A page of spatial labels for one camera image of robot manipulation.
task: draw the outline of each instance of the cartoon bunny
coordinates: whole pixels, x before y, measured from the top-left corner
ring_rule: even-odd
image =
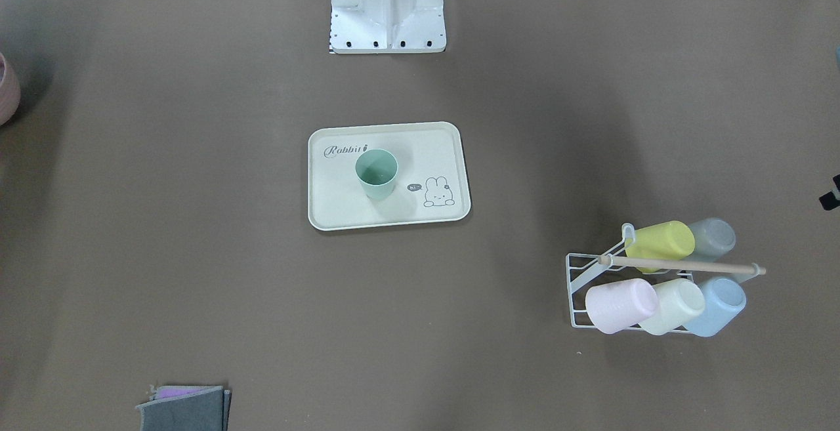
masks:
[[[446,177],[429,177],[426,179],[426,203],[424,207],[445,207],[454,205],[452,190]]]

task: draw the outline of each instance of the gray cloth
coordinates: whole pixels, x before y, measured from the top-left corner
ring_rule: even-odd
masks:
[[[138,405],[140,431],[226,431],[230,392],[214,386]]]

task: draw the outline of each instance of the yellow cup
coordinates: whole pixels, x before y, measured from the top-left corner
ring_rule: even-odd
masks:
[[[636,230],[636,242],[630,245],[627,241],[624,246],[627,257],[682,260],[694,252],[694,234],[684,222],[662,222]],[[639,270],[647,274],[656,272],[656,269]]]

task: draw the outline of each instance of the folded cloth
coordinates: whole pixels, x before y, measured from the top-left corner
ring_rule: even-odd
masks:
[[[222,386],[164,386],[137,409],[140,431],[227,431],[230,391]]]

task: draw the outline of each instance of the tray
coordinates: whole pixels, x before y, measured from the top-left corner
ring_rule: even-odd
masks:
[[[470,212],[461,136],[451,123],[318,129],[309,137],[309,222],[321,231],[447,222]],[[396,156],[394,192],[371,200],[354,166],[368,149]]]

